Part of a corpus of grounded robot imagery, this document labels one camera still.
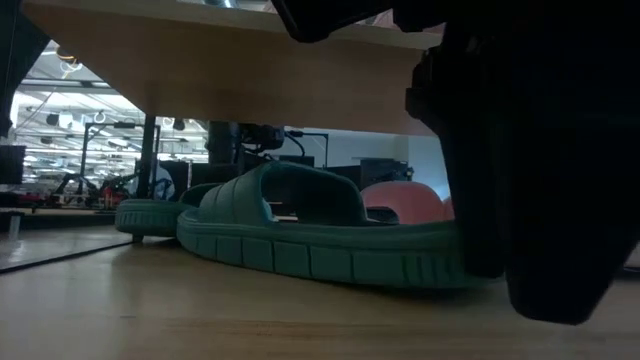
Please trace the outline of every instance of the green slide sandal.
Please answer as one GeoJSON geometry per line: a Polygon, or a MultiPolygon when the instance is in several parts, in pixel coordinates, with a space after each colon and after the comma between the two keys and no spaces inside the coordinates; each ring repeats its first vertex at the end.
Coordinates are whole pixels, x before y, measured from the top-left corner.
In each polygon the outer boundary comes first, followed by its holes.
{"type": "Polygon", "coordinates": [[[467,275],[453,222],[368,222],[346,178],[270,162],[209,190],[199,208],[178,217],[177,237],[201,257],[251,269],[345,283],[464,288],[488,281],[467,275]],[[288,197],[297,223],[276,221],[264,199],[288,197]]]}
{"type": "Polygon", "coordinates": [[[175,237],[178,215],[198,206],[207,191],[219,185],[191,187],[178,202],[143,199],[123,201],[116,212],[116,230],[132,235],[175,237]]]}

